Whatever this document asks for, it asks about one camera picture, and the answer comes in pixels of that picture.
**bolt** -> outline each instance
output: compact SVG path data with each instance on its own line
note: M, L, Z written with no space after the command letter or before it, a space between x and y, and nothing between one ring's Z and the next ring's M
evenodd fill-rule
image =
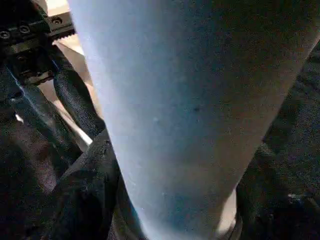
M55 17L51 21L53 24L59 25L62 24L62 19L60 17Z
M26 60L25 56L18 56L16 59L18 59L20 62L24 62Z
M8 32L8 31L0 31L0 38L9 39L10 38L10 32Z
M28 26L22 25L19 27L19 31L22 34L28 34L30 33L30 28Z

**black rubber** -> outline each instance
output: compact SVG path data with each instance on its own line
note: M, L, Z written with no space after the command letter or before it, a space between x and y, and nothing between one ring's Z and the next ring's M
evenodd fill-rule
M53 84L65 109L89 137L94 139L106 128L104 121L96 113L85 83L76 71L60 70L54 77Z

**black mechanical component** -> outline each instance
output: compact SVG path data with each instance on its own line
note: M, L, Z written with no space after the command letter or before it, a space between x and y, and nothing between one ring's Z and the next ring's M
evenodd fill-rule
M36 86L22 86L20 90L9 100L12 108L31 127L38 129L71 165L82 152L55 107Z
M7 73L2 74L7 78L2 79L3 88L1 90L3 96L1 96L1 99L11 99L12 105L19 109L18 105L20 106L22 102L19 101L17 105L18 100L15 97L12 98L13 96L17 96L21 91L23 92L28 88L33 89L31 85L36 86L55 78L54 86L57 89L57 95L75 122L91 138L98 135L105 128L105 125L94 109L87 87L60 50L56 46L52 46L53 40L74 33L69 13L48 17L38 5L25 0L4 1L1 11L3 11L3 18L5 19L0 23L0 30L2 30L0 32L1 57L4 60L2 70L5 69L4 72L7 70L10 72L9 75ZM23 105L27 107L25 114L31 112L37 115L42 111L35 110L32 107L48 105L48 102L37 102L45 100L44 96L39 97L40 94L40 92L36 93L35 90L28 91L29 104ZM48 139L54 141L53 144L61 149L59 153L62 154L66 149L61 148L62 145L58 143L61 139L57 141L57 136L52 138L54 129L49 127L50 130L47 131L43 126L48 127L49 122L54 123L51 127L62 128L57 130L58 132L65 132L68 127L63 127L60 123L56 124L60 117L52 106L46 106L46 110L52 110L52 114L42 112L47 121L44 121L45 119L42 116L36 117L36 120L29 118L28 114L22 117L25 117L27 122L33 121L32 126L38 128ZM70 154L73 155L73 152L77 152L74 155L76 158L69 160L70 163L79 156L79 151L71 151Z
M30 49L40 42L75 33L69 13L48 17L30 0L3 0L0 10L0 46L4 53Z

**black fabric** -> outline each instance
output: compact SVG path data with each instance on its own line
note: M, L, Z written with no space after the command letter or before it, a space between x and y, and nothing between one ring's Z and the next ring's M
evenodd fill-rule
M264 142L297 182L320 196L320 43L297 76Z
M43 206L35 224L45 229L43 239L106 239L116 204L119 175L116 157L104 130L63 174Z
M0 122L0 239L20 240L68 165L45 137L5 111L12 117Z
M53 80L54 89L75 123L91 138L106 128L97 115L88 89L74 70L62 70Z
M320 43L238 187L244 240L320 239Z

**black tube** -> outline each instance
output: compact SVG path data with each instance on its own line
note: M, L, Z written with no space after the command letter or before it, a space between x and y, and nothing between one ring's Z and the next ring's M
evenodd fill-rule
M69 4L132 204L123 217L149 240L223 237L227 199L319 39L319 1Z
M57 97L75 123L94 139L106 126L95 110L87 86L56 46L49 52L58 68L53 80Z

